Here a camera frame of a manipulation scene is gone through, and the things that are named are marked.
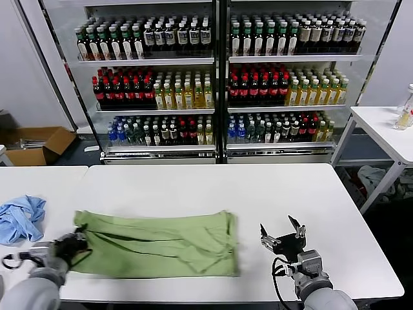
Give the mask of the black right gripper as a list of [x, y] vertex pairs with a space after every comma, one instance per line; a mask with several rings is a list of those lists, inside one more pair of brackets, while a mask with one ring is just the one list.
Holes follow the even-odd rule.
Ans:
[[274, 238], [267, 233], [262, 224], [260, 224], [261, 244], [267, 249], [273, 249], [274, 254], [283, 255], [287, 261], [297, 261], [298, 254], [303, 252], [307, 239], [306, 226], [301, 225], [295, 218], [288, 215], [295, 232]]

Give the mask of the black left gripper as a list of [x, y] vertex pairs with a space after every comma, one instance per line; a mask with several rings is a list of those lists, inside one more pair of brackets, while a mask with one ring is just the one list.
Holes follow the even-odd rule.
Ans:
[[63, 237], [54, 240], [54, 256], [63, 259], [67, 264], [80, 253], [87, 252], [88, 242], [84, 231], [87, 224], [77, 227], [74, 234], [66, 234]]

